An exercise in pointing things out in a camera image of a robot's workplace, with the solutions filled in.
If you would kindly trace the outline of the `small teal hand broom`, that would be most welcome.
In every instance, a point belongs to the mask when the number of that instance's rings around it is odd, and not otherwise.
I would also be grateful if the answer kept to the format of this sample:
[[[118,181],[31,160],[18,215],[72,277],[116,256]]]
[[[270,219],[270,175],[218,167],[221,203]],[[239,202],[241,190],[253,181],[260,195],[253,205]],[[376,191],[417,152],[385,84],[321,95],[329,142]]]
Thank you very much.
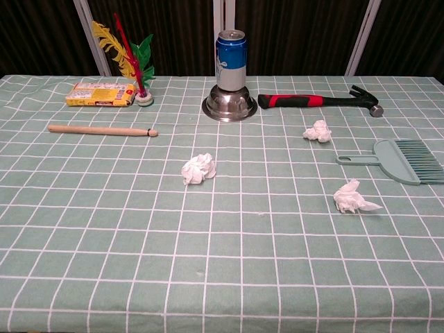
[[[383,139],[370,155],[338,155],[338,164],[379,166],[391,179],[406,185],[444,184],[444,168],[425,143],[414,139]]]

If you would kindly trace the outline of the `upturned stainless steel bowl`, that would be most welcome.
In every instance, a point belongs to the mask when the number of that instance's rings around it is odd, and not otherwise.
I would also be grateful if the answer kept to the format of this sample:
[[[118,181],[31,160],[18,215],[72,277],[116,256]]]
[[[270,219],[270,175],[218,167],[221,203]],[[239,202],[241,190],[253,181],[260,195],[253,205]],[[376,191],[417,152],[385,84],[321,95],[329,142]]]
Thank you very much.
[[[201,107],[203,112],[212,119],[233,122],[253,116],[257,110],[257,102],[250,95],[247,87],[230,92],[215,85]]]

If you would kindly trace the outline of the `green white checked tablecloth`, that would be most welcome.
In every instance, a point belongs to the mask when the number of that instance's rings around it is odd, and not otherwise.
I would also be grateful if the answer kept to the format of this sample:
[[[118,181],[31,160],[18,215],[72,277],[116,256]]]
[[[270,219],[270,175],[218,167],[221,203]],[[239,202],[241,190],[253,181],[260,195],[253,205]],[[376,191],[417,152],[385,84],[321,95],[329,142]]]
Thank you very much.
[[[71,108],[79,82],[0,78],[0,332],[444,333],[444,185],[335,160],[419,139],[444,164],[437,80],[250,77],[252,94],[358,85],[384,116],[283,108],[240,123],[202,113],[212,77],[159,76],[148,108]],[[302,136],[318,120],[329,142]],[[184,185],[206,153],[216,175]],[[333,195],[351,179],[382,208],[341,213]]]

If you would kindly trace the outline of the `red black claw hammer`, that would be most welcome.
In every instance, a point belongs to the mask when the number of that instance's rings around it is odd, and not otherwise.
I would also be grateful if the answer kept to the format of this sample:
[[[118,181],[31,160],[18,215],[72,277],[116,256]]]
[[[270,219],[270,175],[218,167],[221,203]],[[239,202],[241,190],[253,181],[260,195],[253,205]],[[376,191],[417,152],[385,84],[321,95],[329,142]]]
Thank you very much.
[[[267,108],[314,108],[323,106],[346,106],[367,108],[372,117],[381,117],[384,109],[378,99],[366,90],[353,85],[349,94],[352,98],[326,97],[306,94],[259,94],[257,102],[263,109]]]

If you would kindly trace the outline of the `colourful feather shuttlecock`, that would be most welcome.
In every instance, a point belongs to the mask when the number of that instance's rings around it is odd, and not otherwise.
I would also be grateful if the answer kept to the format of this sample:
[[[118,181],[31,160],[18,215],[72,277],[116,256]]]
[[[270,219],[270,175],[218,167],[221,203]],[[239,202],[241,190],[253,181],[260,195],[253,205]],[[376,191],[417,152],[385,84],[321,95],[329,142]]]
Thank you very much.
[[[117,13],[114,13],[114,18],[123,44],[110,32],[109,28],[96,21],[92,21],[92,34],[99,40],[99,46],[105,52],[110,49],[116,51],[113,60],[118,63],[122,76],[136,81],[135,101],[137,104],[150,106],[154,99],[149,91],[149,81],[155,79],[155,67],[150,63],[153,34],[146,37],[141,44],[134,44],[128,41]]]

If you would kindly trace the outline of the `blue silver drink can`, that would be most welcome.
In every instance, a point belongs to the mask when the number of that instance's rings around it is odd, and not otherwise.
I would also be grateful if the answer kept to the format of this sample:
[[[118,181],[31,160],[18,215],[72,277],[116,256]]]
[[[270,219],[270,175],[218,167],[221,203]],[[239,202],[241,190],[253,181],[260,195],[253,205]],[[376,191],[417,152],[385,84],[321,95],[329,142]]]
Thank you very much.
[[[247,40],[239,30],[219,33],[216,48],[216,84],[222,90],[235,92],[246,85]]]

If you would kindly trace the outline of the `wooden stick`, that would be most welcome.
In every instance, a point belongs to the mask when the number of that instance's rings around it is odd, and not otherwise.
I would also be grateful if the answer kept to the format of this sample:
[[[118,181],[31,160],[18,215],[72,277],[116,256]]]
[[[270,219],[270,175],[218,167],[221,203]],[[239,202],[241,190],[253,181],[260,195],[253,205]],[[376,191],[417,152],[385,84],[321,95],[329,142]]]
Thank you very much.
[[[118,135],[118,136],[142,136],[142,137],[158,136],[158,131],[154,129],[138,129],[138,128],[107,128],[107,127],[91,127],[91,126],[49,125],[48,130],[52,133],[75,133],[75,134],[89,134],[89,135]]]

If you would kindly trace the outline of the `dark pleated curtain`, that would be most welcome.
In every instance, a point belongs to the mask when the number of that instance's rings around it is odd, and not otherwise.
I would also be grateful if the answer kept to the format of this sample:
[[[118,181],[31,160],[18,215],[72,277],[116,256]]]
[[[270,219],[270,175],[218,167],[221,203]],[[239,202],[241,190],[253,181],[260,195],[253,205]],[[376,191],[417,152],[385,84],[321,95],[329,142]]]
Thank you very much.
[[[356,75],[444,84],[444,0],[381,0]]]
[[[213,0],[87,0],[92,19],[119,37],[117,13],[135,44],[153,35],[155,76],[213,76]]]
[[[73,0],[0,0],[0,78],[98,73]]]
[[[236,0],[249,76],[345,74],[369,0]]]

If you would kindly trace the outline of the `yellow snack box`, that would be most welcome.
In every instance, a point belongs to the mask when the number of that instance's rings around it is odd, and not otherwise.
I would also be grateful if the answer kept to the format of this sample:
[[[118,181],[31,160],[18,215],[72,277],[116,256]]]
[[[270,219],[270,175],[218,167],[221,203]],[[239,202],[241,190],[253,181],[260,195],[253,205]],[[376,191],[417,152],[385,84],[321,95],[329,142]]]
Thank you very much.
[[[133,84],[77,83],[66,96],[68,106],[126,107],[133,103],[137,88]]]

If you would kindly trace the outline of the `white aluminium frame post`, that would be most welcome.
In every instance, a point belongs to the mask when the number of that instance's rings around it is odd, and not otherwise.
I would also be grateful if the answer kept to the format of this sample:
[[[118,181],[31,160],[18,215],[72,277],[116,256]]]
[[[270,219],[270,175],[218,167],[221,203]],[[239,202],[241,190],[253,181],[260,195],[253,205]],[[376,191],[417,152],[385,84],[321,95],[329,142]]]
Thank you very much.
[[[235,0],[212,0],[214,44],[219,33],[235,29]]]
[[[366,13],[361,23],[361,28],[356,38],[356,42],[352,50],[348,66],[345,71],[346,76],[354,76],[356,73],[357,67],[366,47],[368,37],[377,16],[381,1],[382,0],[369,0],[368,2]]]
[[[87,38],[90,51],[92,52],[96,67],[101,76],[111,76],[110,67],[105,56],[105,52],[99,46],[98,40],[93,36],[92,14],[87,0],[73,0],[85,36]]]

